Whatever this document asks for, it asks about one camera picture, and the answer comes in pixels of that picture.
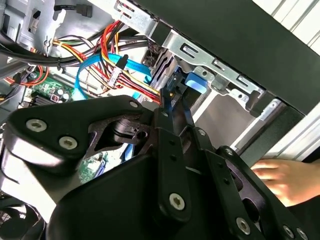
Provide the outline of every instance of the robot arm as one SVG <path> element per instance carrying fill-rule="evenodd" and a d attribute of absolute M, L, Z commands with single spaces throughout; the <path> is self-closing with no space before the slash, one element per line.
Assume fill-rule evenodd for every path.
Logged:
<path fill-rule="evenodd" d="M 135 145 L 131 160 L 80 184 L 81 159 L 123 143 Z M 17 110 L 1 149 L 1 189 L 37 208 L 48 240 L 312 239 L 165 90 L 153 112 L 128 96 Z"/>

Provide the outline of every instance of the metal bracket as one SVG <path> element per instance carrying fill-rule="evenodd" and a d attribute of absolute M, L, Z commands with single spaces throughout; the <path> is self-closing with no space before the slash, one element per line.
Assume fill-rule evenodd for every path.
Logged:
<path fill-rule="evenodd" d="M 158 208 L 155 214 L 159 224 L 186 223 L 192 215 L 191 197 L 181 140 L 174 133 L 170 93 L 161 90 L 163 108 L 154 111 L 154 128 L 157 133 Z"/>
<path fill-rule="evenodd" d="M 253 91 L 261 94 L 264 92 L 262 88 L 253 84 L 249 79 L 222 63 L 217 57 L 187 40 L 175 30 L 171 30 L 162 47 L 169 49 L 174 55 L 191 65 L 207 67 L 248 94 Z"/>
<path fill-rule="evenodd" d="M 5 10 L 5 14 L 10 16 L 8 36 L 14 41 L 17 40 L 18 43 L 48 55 L 52 48 L 56 29 L 64 22 L 66 10 L 63 9 L 54 20 L 54 0 L 9 0 L 7 5 L 10 6 Z M 38 19 L 33 18 L 35 11 L 41 12 Z M 34 33 L 29 31 L 32 21 L 37 21 L 34 23 L 36 26 Z"/>
<path fill-rule="evenodd" d="M 287 240 L 294 238 L 302 240 L 302 236 L 298 234 L 299 231 L 303 232 L 301 224 L 251 171 L 248 165 L 227 146 L 220 147 L 217 154 L 226 159 L 226 167 L 232 172 L 234 181 L 238 180 L 241 183 L 238 189 L 240 199 L 244 204 L 244 200 L 247 199 L 251 206 L 255 206 L 259 216 L 255 222 L 261 228 L 265 239 Z"/>
<path fill-rule="evenodd" d="M 229 95 L 233 99 L 235 99 L 241 107 L 248 111 L 246 109 L 246 104 L 249 101 L 249 96 L 247 93 L 244 93 L 244 91 L 240 91 L 236 88 L 230 89 L 228 88 L 228 84 L 230 81 L 226 80 L 223 76 L 221 75 L 215 75 L 211 71 L 206 70 L 202 66 L 193 66 L 187 62 L 185 62 L 182 59 L 178 59 L 176 57 L 178 65 L 181 67 L 182 71 L 184 73 L 194 73 L 198 75 L 199 77 L 203 78 L 204 80 L 207 81 L 207 86 L 212 90 L 217 92 L 221 96 L 226 96 Z"/>
<path fill-rule="evenodd" d="M 158 20 L 127 0 L 89 0 L 92 4 L 119 19 L 130 28 L 151 37 L 158 25 Z"/>

